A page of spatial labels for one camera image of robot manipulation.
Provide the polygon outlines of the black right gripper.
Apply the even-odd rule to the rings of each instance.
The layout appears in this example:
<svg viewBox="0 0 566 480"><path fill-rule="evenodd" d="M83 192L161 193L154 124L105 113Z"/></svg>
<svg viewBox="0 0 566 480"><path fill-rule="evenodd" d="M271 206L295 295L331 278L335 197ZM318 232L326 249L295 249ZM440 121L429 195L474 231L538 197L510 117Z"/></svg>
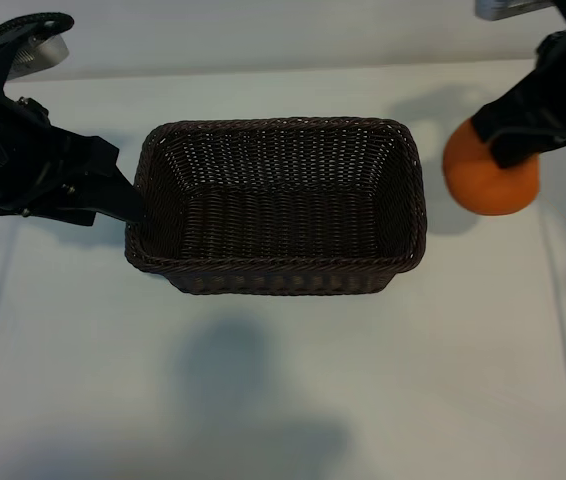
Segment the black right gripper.
<svg viewBox="0 0 566 480"><path fill-rule="evenodd" d="M566 1L553 6L566 22ZM470 123L483 143L492 142L502 169L566 146L566 28L547 35L536 48L534 69Z"/></svg>

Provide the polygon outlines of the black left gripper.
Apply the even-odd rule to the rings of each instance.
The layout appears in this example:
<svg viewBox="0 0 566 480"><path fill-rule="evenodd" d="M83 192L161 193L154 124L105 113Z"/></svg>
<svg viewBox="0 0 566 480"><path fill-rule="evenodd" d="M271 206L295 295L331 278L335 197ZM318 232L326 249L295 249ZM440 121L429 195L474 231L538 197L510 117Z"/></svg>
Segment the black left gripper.
<svg viewBox="0 0 566 480"><path fill-rule="evenodd" d="M144 202L116 166L117 147L55 127L36 100L4 92L67 55L59 34L0 34L0 215L92 226L97 212L139 223Z"/></svg>

